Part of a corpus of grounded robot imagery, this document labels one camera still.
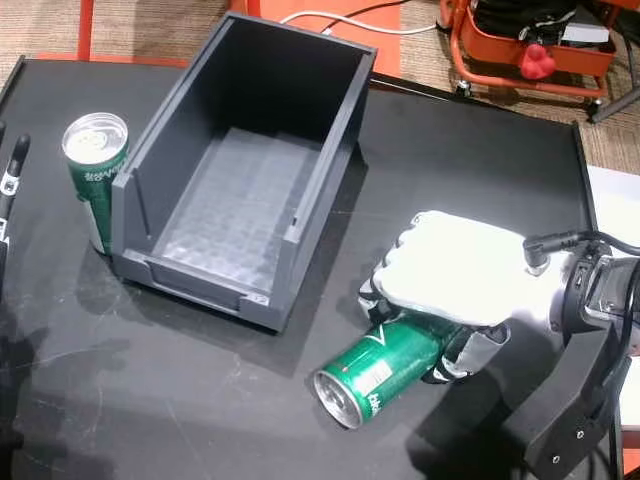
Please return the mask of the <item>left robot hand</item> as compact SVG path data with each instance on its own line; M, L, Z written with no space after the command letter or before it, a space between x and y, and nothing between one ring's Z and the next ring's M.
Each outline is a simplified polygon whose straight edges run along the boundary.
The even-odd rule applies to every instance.
M6 169L1 176L1 286L4 286L4 275L10 248L9 219L19 190L20 177L30 143L31 138L28 134L23 134L17 139Z

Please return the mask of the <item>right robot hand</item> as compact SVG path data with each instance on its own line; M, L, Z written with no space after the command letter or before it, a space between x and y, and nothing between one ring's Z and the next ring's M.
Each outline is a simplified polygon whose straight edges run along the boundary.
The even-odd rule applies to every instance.
M398 310L457 328L430 384L460 382L481 371L511 338L508 320L547 333L560 318L575 256L554 253L530 268L522 235L480 221L430 210L417 213L358 291L373 323Z

